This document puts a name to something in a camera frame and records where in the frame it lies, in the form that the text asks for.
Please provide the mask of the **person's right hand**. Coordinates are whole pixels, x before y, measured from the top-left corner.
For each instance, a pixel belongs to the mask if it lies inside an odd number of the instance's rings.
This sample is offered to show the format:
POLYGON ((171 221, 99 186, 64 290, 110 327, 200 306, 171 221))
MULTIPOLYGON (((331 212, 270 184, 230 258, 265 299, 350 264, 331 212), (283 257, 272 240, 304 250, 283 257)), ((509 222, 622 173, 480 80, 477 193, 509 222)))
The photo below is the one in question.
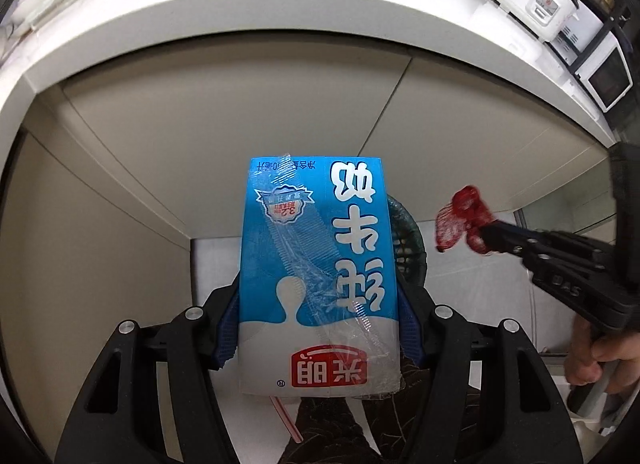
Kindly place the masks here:
POLYGON ((639 333, 626 331, 593 340, 591 324, 574 317, 570 348, 564 361, 564 375, 573 386, 595 383, 603 375, 602 363, 618 362, 606 392, 631 392, 639 381, 639 333))

